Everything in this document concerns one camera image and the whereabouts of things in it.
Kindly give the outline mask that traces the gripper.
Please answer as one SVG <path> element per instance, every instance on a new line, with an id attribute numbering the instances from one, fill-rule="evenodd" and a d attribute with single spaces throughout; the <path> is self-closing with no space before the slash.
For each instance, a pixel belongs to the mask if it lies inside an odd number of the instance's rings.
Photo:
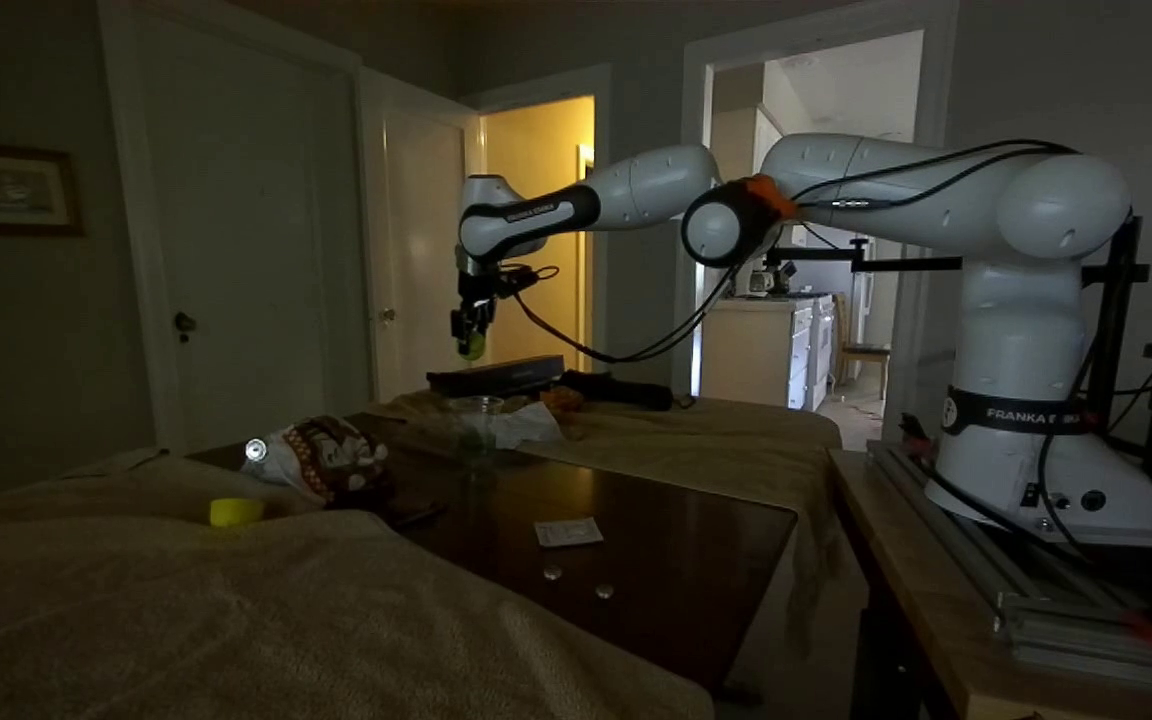
<path id="1" fill-rule="evenodd" d="M 477 336 L 486 340 L 494 323 L 499 272 L 458 273 L 460 306 L 450 311 L 450 333 L 458 347 L 470 346 L 470 319 L 477 319 Z"/>

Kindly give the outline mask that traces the clear cup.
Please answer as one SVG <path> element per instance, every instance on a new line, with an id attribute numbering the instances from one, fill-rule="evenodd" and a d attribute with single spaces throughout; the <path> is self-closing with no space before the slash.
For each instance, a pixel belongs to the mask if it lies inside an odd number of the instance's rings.
<path id="1" fill-rule="evenodd" d="M 453 397 L 450 411 L 456 429 L 456 452 L 470 473 L 482 473 L 492 465 L 497 450 L 497 416 L 503 397 Z"/>

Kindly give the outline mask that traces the long black box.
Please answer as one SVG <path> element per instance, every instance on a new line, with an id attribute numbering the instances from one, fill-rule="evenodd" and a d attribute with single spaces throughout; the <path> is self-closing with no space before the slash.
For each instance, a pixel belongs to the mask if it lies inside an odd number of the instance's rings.
<path id="1" fill-rule="evenodd" d="M 444 397 L 513 397 L 547 389 L 564 372 L 563 356 L 541 355 L 457 372 L 429 372 L 426 381 L 431 392 Z"/>

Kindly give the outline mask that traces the white open door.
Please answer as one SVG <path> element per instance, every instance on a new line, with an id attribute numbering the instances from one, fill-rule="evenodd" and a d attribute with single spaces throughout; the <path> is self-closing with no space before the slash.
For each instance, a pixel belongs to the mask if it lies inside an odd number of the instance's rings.
<path id="1" fill-rule="evenodd" d="M 483 168 L 476 111 L 362 67 L 356 74 L 376 397 L 465 366 L 450 336 L 467 176 Z"/>

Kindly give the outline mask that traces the white crumpled tissue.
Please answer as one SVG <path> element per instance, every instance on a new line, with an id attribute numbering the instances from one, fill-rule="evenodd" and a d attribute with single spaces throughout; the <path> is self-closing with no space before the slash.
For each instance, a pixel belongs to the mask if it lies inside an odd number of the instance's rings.
<path id="1" fill-rule="evenodd" d="M 492 420 L 494 448 L 513 450 L 526 442 L 559 442 L 564 435 L 556 416 L 544 402 L 532 402 L 511 414 L 497 414 Z"/>

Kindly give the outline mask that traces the black cloth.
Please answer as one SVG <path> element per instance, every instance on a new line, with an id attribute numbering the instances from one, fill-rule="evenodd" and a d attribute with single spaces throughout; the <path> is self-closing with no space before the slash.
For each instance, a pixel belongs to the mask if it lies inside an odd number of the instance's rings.
<path id="1" fill-rule="evenodd" d="M 567 370 L 559 377 L 556 386 L 573 389 L 593 402 L 635 406 L 650 411 L 668 411 L 675 406 L 675 393 L 669 387 L 653 382 L 620 381 L 608 372 Z"/>

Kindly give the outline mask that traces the patterned snack bag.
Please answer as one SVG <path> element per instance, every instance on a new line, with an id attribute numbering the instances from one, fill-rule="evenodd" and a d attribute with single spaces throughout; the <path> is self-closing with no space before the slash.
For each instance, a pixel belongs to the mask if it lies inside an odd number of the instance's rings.
<path id="1" fill-rule="evenodd" d="M 320 415 L 247 441 L 242 473 L 294 488 L 323 509 L 376 509 L 396 495 L 389 448 L 351 420 Z"/>

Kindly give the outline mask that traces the white paper card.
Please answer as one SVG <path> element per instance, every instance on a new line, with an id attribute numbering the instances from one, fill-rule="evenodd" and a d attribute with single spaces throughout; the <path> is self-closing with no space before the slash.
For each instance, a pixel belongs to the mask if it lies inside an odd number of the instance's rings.
<path id="1" fill-rule="evenodd" d="M 594 518 L 535 521 L 536 539 L 545 550 L 588 546 L 605 541 Z"/>

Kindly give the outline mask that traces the white closed door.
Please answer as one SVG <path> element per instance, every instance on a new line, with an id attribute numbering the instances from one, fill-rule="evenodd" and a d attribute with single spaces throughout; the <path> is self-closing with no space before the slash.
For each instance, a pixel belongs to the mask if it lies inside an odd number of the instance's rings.
<path id="1" fill-rule="evenodd" d="M 372 392 L 356 65 L 223 0 L 99 0 L 156 444 Z"/>

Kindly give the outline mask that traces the white kitchen cabinet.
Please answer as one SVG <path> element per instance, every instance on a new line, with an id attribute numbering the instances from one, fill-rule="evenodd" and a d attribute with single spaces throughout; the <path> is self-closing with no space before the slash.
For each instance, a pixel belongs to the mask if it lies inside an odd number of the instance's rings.
<path id="1" fill-rule="evenodd" d="M 702 323 L 699 395 L 814 414 L 828 395 L 833 329 L 827 293 L 718 301 Z"/>

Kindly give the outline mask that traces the coffee maker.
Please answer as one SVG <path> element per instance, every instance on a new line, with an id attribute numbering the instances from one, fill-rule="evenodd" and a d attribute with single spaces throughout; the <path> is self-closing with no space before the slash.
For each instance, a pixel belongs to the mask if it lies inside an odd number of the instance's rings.
<path id="1" fill-rule="evenodd" d="M 758 300 L 783 300 L 790 295 L 790 281 L 797 272 L 794 262 L 751 263 L 744 295 Z"/>

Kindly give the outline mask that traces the wooden chair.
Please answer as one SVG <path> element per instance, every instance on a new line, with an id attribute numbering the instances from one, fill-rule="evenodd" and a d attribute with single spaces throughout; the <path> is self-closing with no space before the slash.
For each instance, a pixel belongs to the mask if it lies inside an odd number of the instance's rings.
<path id="1" fill-rule="evenodd" d="M 833 293 L 835 301 L 835 328 L 833 328 L 833 384 L 835 387 L 849 382 L 847 367 L 851 363 L 876 364 L 879 367 L 879 397 L 887 400 L 890 382 L 890 346 L 864 344 L 849 341 L 849 306 L 842 293 Z"/>

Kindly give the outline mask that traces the framed picture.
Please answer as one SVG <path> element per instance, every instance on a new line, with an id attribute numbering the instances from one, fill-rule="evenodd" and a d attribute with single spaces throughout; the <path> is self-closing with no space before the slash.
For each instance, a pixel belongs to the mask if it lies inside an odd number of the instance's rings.
<path id="1" fill-rule="evenodd" d="M 84 219 L 71 156 L 0 145 L 0 236 L 82 234 Z"/>

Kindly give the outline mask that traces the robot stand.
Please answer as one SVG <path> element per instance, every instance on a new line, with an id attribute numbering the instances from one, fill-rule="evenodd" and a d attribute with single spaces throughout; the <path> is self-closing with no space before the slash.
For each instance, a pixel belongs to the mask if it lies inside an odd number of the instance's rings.
<path id="1" fill-rule="evenodd" d="M 855 717 L 1152 720 L 1152 548 L 1085 571 L 941 510 L 897 446 L 829 460 L 870 589 Z"/>

